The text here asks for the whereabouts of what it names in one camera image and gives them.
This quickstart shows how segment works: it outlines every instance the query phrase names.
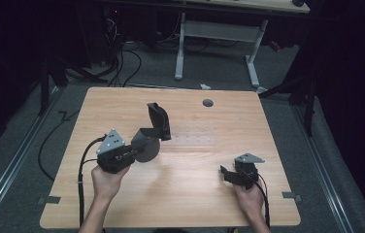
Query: person's left hand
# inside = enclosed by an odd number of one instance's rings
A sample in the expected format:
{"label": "person's left hand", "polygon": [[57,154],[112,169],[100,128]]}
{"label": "person's left hand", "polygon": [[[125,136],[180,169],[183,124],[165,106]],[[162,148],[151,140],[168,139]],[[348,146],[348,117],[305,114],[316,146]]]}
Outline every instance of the person's left hand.
{"label": "person's left hand", "polygon": [[117,174],[104,172],[100,166],[96,166],[91,171],[94,185],[94,198],[111,202],[119,191],[121,180],[128,172],[129,166],[119,171]]}

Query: hand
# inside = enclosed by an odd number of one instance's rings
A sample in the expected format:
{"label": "hand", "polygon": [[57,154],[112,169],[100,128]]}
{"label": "hand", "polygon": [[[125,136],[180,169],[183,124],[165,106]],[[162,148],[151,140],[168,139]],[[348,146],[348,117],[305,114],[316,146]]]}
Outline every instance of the hand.
{"label": "hand", "polygon": [[104,172],[100,166],[96,166],[91,171],[94,185],[94,199],[111,202],[119,191],[121,180],[128,172],[129,166],[116,174]]}
{"label": "hand", "polygon": [[237,193],[240,208],[251,224],[253,232],[270,232],[261,213],[264,196],[257,185],[253,185],[249,190],[245,190],[242,186],[234,184],[233,186]]}

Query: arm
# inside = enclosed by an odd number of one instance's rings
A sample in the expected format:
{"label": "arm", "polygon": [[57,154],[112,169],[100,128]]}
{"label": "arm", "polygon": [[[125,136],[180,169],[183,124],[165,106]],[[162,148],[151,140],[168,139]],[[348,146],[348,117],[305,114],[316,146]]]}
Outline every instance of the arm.
{"label": "arm", "polygon": [[129,167],[126,167],[117,174],[111,174],[104,172],[100,166],[92,169],[91,176],[94,185],[94,199],[80,228],[80,233],[101,232],[104,218],[111,201],[118,193],[121,180],[128,170]]}
{"label": "arm", "polygon": [[242,186],[234,185],[234,189],[237,193],[240,208],[246,215],[253,232],[271,232],[265,224],[264,216],[261,213],[264,197],[258,187],[253,185],[249,190],[245,190]]}

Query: table top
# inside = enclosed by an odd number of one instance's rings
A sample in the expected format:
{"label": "table top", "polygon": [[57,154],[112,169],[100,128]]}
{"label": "table top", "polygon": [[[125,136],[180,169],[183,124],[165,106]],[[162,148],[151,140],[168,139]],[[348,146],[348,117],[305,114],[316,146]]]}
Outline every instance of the table top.
{"label": "table top", "polygon": [[[203,105],[204,99],[214,102]],[[147,103],[168,113],[172,140],[161,142],[158,156],[135,162],[106,215],[111,227],[248,226],[231,183],[223,181],[234,158],[250,152],[265,160],[256,167],[268,187],[272,225],[297,225],[300,216],[258,95],[250,91],[92,87],[64,153],[46,204],[44,228],[78,228],[77,175],[86,146],[115,128],[129,145],[141,127],[152,127]],[[98,144],[87,159],[96,158]],[[85,212],[93,197],[90,171],[83,167]]]}
{"label": "table top", "polygon": [[253,8],[259,10],[281,11],[289,13],[308,13],[310,8],[304,3],[295,6],[291,0],[184,0],[190,3],[217,4],[230,7]]}

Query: person's right hand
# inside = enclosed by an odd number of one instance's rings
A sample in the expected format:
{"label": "person's right hand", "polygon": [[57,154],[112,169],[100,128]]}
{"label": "person's right hand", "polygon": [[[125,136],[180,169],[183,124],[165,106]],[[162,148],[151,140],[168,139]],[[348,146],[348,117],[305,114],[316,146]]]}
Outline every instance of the person's right hand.
{"label": "person's right hand", "polygon": [[246,190],[243,186],[235,184],[233,186],[237,193],[240,208],[251,224],[253,232],[271,232],[265,224],[264,216],[261,213],[264,196],[257,185],[253,185],[249,190]]}

